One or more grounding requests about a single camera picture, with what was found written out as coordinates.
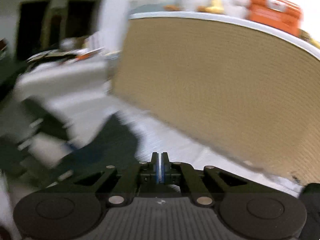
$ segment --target door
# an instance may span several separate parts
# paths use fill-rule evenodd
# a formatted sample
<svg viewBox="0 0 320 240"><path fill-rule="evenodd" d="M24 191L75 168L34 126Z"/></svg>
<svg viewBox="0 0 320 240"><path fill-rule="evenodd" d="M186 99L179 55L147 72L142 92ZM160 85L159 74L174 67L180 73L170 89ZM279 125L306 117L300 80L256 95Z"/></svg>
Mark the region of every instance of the door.
<svg viewBox="0 0 320 240"><path fill-rule="evenodd" d="M94 5L95 1L69 1L66 38L82 37L90 34Z"/></svg>
<svg viewBox="0 0 320 240"><path fill-rule="evenodd" d="M26 60L41 49L42 21L50 0L23 3L17 42L17 59Z"/></svg>
<svg viewBox="0 0 320 240"><path fill-rule="evenodd" d="M51 18L49 47L55 44L59 45L61 21L62 21L61 15L53 15Z"/></svg>

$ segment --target yellow object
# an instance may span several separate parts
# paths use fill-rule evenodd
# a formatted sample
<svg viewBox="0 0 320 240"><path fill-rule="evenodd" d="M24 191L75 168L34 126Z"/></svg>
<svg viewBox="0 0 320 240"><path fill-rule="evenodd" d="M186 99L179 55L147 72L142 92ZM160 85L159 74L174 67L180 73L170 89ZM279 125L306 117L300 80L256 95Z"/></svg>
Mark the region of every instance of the yellow object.
<svg viewBox="0 0 320 240"><path fill-rule="evenodd" d="M198 9L197 9L198 12L207 12L207 7L206 6L198 6Z"/></svg>
<svg viewBox="0 0 320 240"><path fill-rule="evenodd" d="M222 0L212 0L211 7L206 8L206 12L208 13L216 13L221 14L224 12Z"/></svg>
<svg viewBox="0 0 320 240"><path fill-rule="evenodd" d="M320 49L320 43L318 41L315 41L313 38L310 39L310 43Z"/></svg>
<svg viewBox="0 0 320 240"><path fill-rule="evenodd" d="M176 5L165 5L164 10L174 12L174 11L181 11L180 8Z"/></svg>

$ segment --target orange box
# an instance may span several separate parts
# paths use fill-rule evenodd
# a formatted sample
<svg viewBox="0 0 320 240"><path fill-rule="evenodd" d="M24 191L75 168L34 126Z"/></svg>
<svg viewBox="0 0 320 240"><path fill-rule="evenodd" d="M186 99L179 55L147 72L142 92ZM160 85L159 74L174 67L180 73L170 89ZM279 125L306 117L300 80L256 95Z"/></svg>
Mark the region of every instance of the orange box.
<svg viewBox="0 0 320 240"><path fill-rule="evenodd" d="M251 0L248 20L299 36L301 8L287 0Z"/></svg>

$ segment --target ribbed gray surface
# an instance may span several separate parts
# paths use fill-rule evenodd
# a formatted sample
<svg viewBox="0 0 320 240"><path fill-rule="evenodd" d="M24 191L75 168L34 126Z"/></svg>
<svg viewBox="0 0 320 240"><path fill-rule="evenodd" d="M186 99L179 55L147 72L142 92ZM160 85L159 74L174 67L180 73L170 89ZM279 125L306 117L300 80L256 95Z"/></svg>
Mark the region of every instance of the ribbed gray surface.
<svg viewBox="0 0 320 240"><path fill-rule="evenodd" d="M102 223L79 240L240 240L213 210L194 206L187 197L135 198L112 208Z"/></svg>

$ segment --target round black pad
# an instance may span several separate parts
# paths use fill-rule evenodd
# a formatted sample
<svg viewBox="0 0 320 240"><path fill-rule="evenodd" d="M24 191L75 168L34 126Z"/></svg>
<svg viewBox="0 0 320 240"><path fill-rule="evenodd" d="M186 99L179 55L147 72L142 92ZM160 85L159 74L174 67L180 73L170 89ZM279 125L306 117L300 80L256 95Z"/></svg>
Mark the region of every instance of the round black pad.
<svg viewBox="0 0 320 240"><path fill-rule="evenodd" d="M88 232L101 212L100 202L91 193L32 193L19 201L13 218L28 237L65 240Z"/></svg>
<svg viewBox="0 0 320 240"><path fill-rule="evenodd" d="M285 193L229 193L220 204L220 216L237 233L261 240L295 236L307 212L298 199Z"/></svg>

